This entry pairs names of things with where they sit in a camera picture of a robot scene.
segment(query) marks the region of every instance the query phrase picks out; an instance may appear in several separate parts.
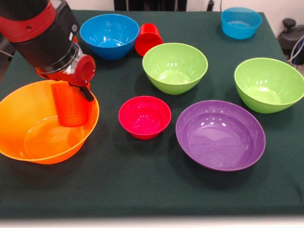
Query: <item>light blue bowl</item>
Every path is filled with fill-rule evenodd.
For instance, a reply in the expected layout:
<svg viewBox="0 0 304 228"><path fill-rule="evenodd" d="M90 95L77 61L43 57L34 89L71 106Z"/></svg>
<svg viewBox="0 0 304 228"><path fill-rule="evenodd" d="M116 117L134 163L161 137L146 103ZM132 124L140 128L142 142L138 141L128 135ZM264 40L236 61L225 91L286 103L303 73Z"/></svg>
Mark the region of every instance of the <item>light blue bowl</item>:
<svg viewBox="0 0 304 228"><path fill-rule="evenodd" d="M252 37L262 23L261 15L243 7L229 8L222 12L221 18L223 32L234 39Z"/></svg>
<svg viewBox="0 0 304 228"><path fill-rule="evenodd" d="M93 17L80 28L80 36L89 48L106 60L123 58L134 46L138 34L136 21L119 14Z"/></svg>

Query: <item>orange bowl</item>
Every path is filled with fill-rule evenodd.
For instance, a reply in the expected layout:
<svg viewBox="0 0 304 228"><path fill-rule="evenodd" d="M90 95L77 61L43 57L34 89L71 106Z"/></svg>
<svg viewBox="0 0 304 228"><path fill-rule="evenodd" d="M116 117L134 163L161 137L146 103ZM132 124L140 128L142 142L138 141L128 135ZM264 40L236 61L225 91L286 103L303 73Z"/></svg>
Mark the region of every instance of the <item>orange bowl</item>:
<svg viewBox="0 0 304 228"><path fill-rule="evenodd" d="M39 81L21 87L0 102L0 153L27 162L54 164L72 157L95 128L99 117L96 97L89 120L79 127L58 122L51 84Z"/></svg>

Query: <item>cup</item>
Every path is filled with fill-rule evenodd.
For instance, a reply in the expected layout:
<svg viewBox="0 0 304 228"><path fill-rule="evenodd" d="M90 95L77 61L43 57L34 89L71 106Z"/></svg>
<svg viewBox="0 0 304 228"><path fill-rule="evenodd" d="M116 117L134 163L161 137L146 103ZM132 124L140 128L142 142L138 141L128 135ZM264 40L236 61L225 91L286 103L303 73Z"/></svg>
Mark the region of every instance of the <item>cup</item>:
<svg viewBox="0 0 304 228"><path fill-rule="evenodd" d="M135 42L137 53L144 56L147 51L159 44L162 44L162 38L157 27L151 23L143 24Z"/></svg>
<svg viewBox="0 0 304 228"><path fill-rule="evenodd" d="M82 95L79 87L55 83L51 85L51 89L61 126L77 127L87 123L91 104Z"/></svg>

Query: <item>magenta bowl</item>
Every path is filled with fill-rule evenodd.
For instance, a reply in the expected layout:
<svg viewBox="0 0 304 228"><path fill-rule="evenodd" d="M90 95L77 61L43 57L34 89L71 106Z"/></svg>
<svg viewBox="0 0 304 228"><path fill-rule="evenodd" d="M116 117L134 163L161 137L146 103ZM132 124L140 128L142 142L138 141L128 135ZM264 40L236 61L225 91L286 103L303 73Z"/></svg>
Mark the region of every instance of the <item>magenta bowl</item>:
<svg viewBox="0 0 304 228"><path fill-rule="evenodd" d="M202 101L186 108L177 120L176 136L190 158L216 171L248 168L261 158L266 146L257 119L225 101Z"/></svg>

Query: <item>table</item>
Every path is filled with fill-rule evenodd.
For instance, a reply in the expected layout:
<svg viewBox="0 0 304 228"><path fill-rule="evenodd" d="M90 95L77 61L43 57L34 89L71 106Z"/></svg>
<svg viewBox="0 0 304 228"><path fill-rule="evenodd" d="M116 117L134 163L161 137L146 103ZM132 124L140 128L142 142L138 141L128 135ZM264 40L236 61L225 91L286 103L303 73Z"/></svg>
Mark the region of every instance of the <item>table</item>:
<svg viewBox="0 0 304 228"><path fill-rule="evenodd" d="M75 11L80 24L100 11ZM243 171L207 170L178 145L175 123L189 105L210 99L244 108L233 79L236 66L252 57L284 60L276 38L263 23L248 40L226 37L218 12L120 12L142 25L155 23L164 42L200 49L209 68L192 90L177 96L156 89L146 77L142 58L96 61L92 91L101 106L98 124L82 149L69 160L38 165L0 157L2 218L75 218L163 215L253 215L304 213L303 100L276 114L250 111L262 124L266 150ZM0 84L0 99L37 81L33 68L16 54ZM129 98L153 95L172 110L169 127L157 138L140 141L118 123L118 109Z"/></svg>

